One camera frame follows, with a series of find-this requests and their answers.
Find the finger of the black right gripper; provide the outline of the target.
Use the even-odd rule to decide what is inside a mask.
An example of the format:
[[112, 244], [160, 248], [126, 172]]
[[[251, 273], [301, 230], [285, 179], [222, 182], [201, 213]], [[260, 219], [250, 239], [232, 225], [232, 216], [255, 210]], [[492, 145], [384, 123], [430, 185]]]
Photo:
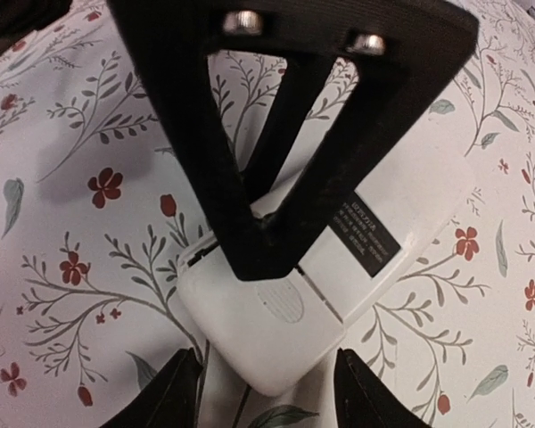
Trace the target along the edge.
[[333, 58], [315, 55], [287, 60], [286, 72], [244, 170], [244, 187], [250, 202], [265, 195], [275, 183], [333, 65]]
[[[245, 282], [291, 273], [471, 59], [480, 33], [479, 19], [451, 1], [111, 1], [109, 8], [218, 246]], [[288, 194], [258, 215], [244, 170], [287, 60], [299, 55], [334, 59], [318, 98], [339, 64], [351, 70], [349, 86]]]

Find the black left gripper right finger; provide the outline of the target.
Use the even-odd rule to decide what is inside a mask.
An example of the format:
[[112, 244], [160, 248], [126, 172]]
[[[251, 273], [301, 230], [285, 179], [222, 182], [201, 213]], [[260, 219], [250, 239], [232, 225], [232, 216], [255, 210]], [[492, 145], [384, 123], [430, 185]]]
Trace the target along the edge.
[[339, 427], [428, 427], [352, 349], [337, 350], [333, 394]]

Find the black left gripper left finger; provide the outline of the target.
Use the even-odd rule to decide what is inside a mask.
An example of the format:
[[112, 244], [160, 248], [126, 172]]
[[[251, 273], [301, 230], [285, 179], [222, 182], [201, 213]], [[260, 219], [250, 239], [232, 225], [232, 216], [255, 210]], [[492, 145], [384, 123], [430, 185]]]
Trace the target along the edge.
[[141, 392], [102, 428], [194, 427], [202, 365], [194, 349], [178, 350]]

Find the white and red remote control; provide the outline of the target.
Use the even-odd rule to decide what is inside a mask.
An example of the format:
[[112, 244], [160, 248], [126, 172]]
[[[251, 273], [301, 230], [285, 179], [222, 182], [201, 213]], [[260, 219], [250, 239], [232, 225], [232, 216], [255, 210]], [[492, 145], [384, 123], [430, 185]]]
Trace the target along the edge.
[[[463, 169], [465, 159], [443, 140], [432, 114], [424, 113], [349, 195], [299, 261], [294, 269], [306, 274], [329, 301], [345, 334], [454, 216], [473, 188], [471, 179], [453, 182]], [[215, 235], [206, 234], [181, 255], [179, 277], [185, 265], [214, 252], [222, 253], [228, 264]]]

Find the white battery cover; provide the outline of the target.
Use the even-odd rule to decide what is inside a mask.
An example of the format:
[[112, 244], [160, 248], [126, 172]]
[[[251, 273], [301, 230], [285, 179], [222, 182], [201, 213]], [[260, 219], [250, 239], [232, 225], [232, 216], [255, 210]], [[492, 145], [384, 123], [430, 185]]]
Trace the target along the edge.
[[345, 335], [329, 301], [298, 269], [244, 282], [214, 252], [183, 267], [178, 293], [218, 354], [265, 396], [290, 390]]

